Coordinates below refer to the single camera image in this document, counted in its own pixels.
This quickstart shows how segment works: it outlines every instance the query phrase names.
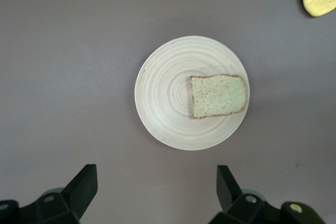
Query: round white plate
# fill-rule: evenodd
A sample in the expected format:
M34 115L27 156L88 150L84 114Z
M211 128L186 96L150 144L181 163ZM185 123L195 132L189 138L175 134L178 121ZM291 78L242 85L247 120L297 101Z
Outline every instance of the round white plate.
M247 83L243 112L193 119L190 76L238 74ZM223 44L206 37L171 40L153 52L135 83L135 105L147 130L159 141L182 150L202 150L231 136L243 121L249 83L238 57Z

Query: bread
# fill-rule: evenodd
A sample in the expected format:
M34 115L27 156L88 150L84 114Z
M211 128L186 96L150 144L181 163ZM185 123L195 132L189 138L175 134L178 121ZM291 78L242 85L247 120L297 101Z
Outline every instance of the bread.
M239 113L247 104L247 85L239 75L191 76L193 118Z

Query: plate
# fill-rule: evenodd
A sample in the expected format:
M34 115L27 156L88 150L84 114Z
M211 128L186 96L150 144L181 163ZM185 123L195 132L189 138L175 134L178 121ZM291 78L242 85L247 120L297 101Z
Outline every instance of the plate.
M193 119L190 76L228 73L247 84L243 112ZM220 42L201 36L171 40L145 61L135 83L135 105L147 130L160 142L181 150L203 150L231 136L243 121L249 102L247 73L238 57Z

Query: bread crust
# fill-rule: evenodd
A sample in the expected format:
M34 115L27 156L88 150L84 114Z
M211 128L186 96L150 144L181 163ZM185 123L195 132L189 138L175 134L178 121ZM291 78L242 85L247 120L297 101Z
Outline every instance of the bread crust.
M203 119L203 118L214 118L214 117L218 117L218 116L228 116L228 115L233 115L233 114L237 114L237 113L240 113L242 111L245 110L246 108L246 105L247 105L247 99L248 99L248 90L247 90L247 84L245 82L245 80L238 74L229 74L229 73L221 73L221 74L214 74L212 76L190 76L190 85L191 85L191 89L193 90L193 84L192 84L192 81L191 79L192 78L210 78L210 77L214 77L214 76L230 76L230 77L235 77L235 78L240 78L245 86L245 103L244 103L244 106L241 110L237 111L237 112L232 112L232 113L229 113L229 114L217 114L217 115L206 115L206 116L195 116L194 115L194 112L193 112L193 118L194 119ZM192 92L192 101L193 101L193 111L194 111L194 106L195 106L195 102L194 102L194 94Z

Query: silver screw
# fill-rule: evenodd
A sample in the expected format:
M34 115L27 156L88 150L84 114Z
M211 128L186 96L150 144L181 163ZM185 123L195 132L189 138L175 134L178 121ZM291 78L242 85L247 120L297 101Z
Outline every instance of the silver screw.
M53 196L48 196L44 199L44 202L49 202L49 201L53 201L54 197Z
M255 197L253 197L252 195L247 195L246 197L245 197L245 199L248 201L248 202L250 202L250 203L257 203L257 199L255 198Z
M303 212L302 207L300 207L297 204L290 204L289 207L290 207L290 209L292 209L295 212L298 212L298 213L302 213Z
M0 205L0 211L5 210L9 205L8 204L2 204Z

